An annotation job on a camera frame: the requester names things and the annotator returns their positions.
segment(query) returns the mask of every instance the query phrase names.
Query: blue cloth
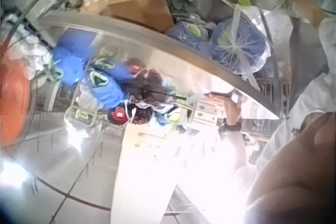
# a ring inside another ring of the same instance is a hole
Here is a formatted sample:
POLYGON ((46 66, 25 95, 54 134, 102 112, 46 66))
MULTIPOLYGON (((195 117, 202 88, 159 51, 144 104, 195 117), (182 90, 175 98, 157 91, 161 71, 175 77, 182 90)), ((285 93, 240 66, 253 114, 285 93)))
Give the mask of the blue cloth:
MULTIPOLYGON (((230 36, 232 18, 219 23, 211 36, 213 59, 229 68, 235 74, 245 74, 237 55, 233 51, 230 36)), ((261 56, 265 52, 266 42, 257 28, 247 22, 239 22, 235 44, 239 46, 247 58, 252 72, 259 71, 265 64, 261 56)))
POLYGON ((127 98, 119 84, 105 72, 90 68, 86 71, 85 78, 91 94, 105 108, 115 108, 127 98))
POLYGON ((91 66, 95 69, 104 71, 117 82, 125 82, 131 80, 131 69, 125 64, 114 63, 113 58, 100 57, 95 59, 91 66))
POLYGON ((52 58, 57 71, 63 73, 62 82, 72 85, 83 77, 84 67, 96 50, 91 46, 95 37, 94 32, 69 28, 58 39, 52 58))
POLYGON ((208 32, 203 27, 187 22, 178 22, 175 26, 168 29, 165 34, 193 48, 202 55, 211 57, 208 32))
POLYGON ((82 59, 62 46, 56 46, 52 54, 57 71, 62 73, 62 82, 72 85, 83 77, 85 63, 82 59))
POLYGON ((57 45, 67 48, 87 63, 96 51, 96 46, 91 45, 96 35, 92 31, 69 28, 58 39, 57 45))
POLYGON ((164 117, 164 114, 154 111, 154 115, 155 115, 156 121, 158 122, 160 126, 165 126, 167 124, 170 124, 169 120, 164 117))

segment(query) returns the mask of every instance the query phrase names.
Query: white cloth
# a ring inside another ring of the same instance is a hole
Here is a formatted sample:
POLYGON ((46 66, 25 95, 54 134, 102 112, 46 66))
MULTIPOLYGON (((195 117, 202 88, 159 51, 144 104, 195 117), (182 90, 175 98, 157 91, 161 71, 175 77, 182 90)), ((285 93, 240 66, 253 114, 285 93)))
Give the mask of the white cloth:
POLYGON ((329 73, 322 73, 308 84, 291 109, 287 120, 276 129, 269 140, 257 161, 256 169, 253 171, 252 168, 241 167, 236 172, 235 177, 244 181, 241 185, 242 190, 246 191, 253 182, 251 177, 260 173, 279 150, 292 140, 292 129, 299 129, 307 115, 336 111, 336 19, 326 18, 321 22, 319 37, 328 60, 329 73))

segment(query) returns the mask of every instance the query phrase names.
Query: black watch strap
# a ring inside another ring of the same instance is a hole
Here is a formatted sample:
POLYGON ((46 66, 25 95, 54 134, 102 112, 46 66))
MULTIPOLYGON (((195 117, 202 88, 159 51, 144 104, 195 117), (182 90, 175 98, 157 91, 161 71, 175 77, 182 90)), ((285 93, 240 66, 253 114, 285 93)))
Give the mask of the black watch strap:
POLYGON ((241 120, 239 120, 235 125, 227 125, 225 124, 225 130, 226 131, 241 131, 242 130, 242 125, 241 125, 241 120))
POLYGON ((218 131, 219 131, 219 134, 223 134, 224 132, 226 131, 241 131, 242 130, 242 121, 239 120, 235 125, 227 125, 227 124, 224 124, 222 125, 221 127, 219 127, 218 131))

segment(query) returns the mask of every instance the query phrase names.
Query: white strap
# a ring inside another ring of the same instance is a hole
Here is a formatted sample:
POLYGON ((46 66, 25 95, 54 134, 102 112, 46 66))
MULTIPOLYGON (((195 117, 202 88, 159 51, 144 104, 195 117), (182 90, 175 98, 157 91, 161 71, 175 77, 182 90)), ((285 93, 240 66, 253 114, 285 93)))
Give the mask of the white strap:
POLYGON ((239 21, 240 21, 240 15, 241 15, 241 11, 242 9, 240 8, 240 5, 236 5, 235 6, 235 10, 233 13, 233 20, 232 20, 232 26, 231 26, 231 42, 232 42, 232 46, 233 49, 236 50, 237 53, 237 57, 238 60, 241 64, 242 69, 245 71, 245 75, 248 79, 248 81, 250 82, 250 84, 257 89, 260 92, 260 87, 257 83, 256 78, 254 77, 252 70, 251 70, 251 66, 246 58, 246 56, 244 55, 243 50, 241 49, 241 45, 237 45, 236 44, 236 38, 237 38, 237 30, 238 30, 238 25, 239 25, 239 21))

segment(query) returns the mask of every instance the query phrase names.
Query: hand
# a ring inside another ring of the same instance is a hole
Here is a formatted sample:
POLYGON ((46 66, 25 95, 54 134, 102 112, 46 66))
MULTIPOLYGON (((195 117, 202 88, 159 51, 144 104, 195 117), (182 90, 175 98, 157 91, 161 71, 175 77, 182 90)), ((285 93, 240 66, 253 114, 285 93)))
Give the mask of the hand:
POLYGON ((226 112, 226 123, 227 125, 236 125, 241 114, 241 104, 235 103, 230 98, 209 94, 207 97, 219 106, 224 106, 226 112))

